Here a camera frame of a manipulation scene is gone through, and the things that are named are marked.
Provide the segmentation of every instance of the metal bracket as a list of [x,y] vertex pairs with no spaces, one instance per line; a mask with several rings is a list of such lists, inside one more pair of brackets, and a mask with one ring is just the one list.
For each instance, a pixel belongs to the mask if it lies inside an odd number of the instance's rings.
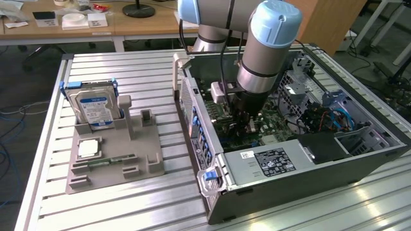
[[172,56],[172,95],[176,97],[178,69],[186,68],[189,57],[185,52],[174,53]]

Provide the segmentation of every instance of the white cable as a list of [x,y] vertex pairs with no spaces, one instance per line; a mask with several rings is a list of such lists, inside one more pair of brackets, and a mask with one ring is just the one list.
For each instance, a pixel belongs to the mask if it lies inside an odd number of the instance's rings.
[[[24,114],[22,109],[28,109],[30,106],[45,104],[45,103],[50,103],[50,101],[34,102],[32,104],[24,105],[17,111],[13,111],[13,112],[1,112],[0,111],[0,114],[2,114],[2,115],[10,115],[10,114],[16,114],[16,113]],[[46,111],[48,110],[44,110],[41,112],[25,113],[25,114],[26,115],[37,115],[37,114],[45,113]]]

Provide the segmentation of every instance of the motherboard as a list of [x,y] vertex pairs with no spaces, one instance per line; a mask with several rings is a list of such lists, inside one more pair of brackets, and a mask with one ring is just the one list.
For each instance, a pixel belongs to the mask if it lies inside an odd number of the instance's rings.
[[293,139],[294,134],[298,132],[289,129],[286,120],[269,100],[253,119],[254,127],[240,136],[226,135],[229,126],[233,124],[228,109],[212,101],[205,101],[205,108],[225,152],[286,141]]

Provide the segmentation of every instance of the light blue robot joint cap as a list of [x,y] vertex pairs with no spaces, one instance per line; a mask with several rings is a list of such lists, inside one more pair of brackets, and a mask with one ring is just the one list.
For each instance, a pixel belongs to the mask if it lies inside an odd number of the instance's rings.
[[200,24],[200,11],[197,0],[177,0],[178,16],[182,21]]
[[284,48],[296,38],[301,21],[302,14],[292,4],[278,0],[265,0],[256,7],[249,28],[262,45]]

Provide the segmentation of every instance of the hard disk drive label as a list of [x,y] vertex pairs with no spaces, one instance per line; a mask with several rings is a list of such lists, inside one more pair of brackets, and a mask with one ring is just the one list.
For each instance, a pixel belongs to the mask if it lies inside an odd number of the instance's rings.
[[294,166],[282,148],[254,153],[254,157],[265,177],[294,171]]
[[108,100],[105,97],[80,100],[84,116],[93,126],[105,126],[112,123],[113,118],[109,109],[105,107]]

